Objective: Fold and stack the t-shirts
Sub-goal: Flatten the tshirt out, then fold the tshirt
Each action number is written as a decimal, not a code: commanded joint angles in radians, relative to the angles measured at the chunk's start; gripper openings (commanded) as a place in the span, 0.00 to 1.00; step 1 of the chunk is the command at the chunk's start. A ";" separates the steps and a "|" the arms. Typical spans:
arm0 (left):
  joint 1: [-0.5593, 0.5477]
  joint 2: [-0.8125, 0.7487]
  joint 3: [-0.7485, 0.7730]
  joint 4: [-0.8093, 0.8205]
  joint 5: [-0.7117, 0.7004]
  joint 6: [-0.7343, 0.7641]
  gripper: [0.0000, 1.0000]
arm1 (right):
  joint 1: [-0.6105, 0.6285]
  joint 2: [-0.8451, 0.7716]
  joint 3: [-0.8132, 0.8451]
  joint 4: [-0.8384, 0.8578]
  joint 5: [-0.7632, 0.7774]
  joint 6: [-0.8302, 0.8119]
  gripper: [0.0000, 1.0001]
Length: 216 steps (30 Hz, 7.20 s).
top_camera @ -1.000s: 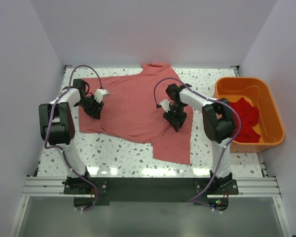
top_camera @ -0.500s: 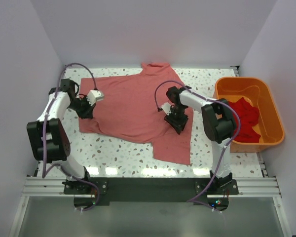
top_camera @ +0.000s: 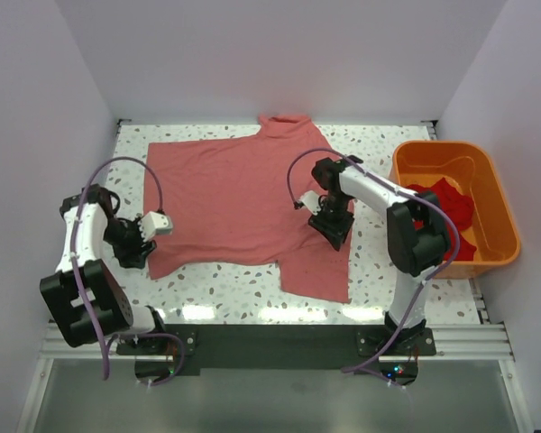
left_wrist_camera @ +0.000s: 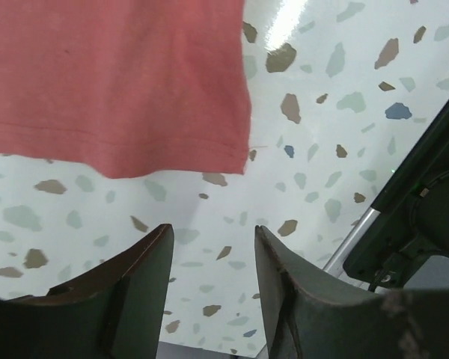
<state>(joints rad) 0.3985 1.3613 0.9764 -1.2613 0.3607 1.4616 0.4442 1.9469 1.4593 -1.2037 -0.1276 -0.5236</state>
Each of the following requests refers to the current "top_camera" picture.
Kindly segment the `pink t shirt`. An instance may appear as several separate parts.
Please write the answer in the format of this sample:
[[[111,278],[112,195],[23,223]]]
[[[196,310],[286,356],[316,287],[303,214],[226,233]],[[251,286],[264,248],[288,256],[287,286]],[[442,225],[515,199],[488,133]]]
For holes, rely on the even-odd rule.
[[[276,263],[287,293],[346,303],[350,245],[336,251],[308,225],[290,195],[319,187],[311,176],[329,143],[305,115],[261,116],[258,133],[230,139],[151,143],[143,208],[157,203],[174,223],[157,237],[152,279],[190,263]]]

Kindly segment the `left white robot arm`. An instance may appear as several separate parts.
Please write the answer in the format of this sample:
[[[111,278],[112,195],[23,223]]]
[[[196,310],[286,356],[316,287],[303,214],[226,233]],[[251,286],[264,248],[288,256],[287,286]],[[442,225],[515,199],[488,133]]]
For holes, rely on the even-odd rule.
[[[76,195],[62,202],[63,252],[55,272],[40,282],[40,293],[64,340],[72,347],[98,340],[78,290],[74,266],[104,337],[162,332],[164,323],[155,308],[136,307],[128,300],[103,259],[103,246],[112,247],[121,267],[142,270],[157,248],[154,237],[172,233],[170,217],[161,210],[133,220],[119,217],[118,195],[98,184],[87,189],[83,207],[78,206],[79,200]]]

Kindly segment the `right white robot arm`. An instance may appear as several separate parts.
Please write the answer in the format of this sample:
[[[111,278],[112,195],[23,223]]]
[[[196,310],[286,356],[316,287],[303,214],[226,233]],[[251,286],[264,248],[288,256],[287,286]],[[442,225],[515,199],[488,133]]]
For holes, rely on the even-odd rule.
[[[356,199],[386,220],[387,251],[397,270],[393,301],[385,325],[405,338],[425,327],[425,286],[451,249],[451,238],[438,197],[403,188],[369,172],[350,156],[317,161],[311,175],[326,193],[305,193],[308,224],[340,250],[354,222],[350,202]]]

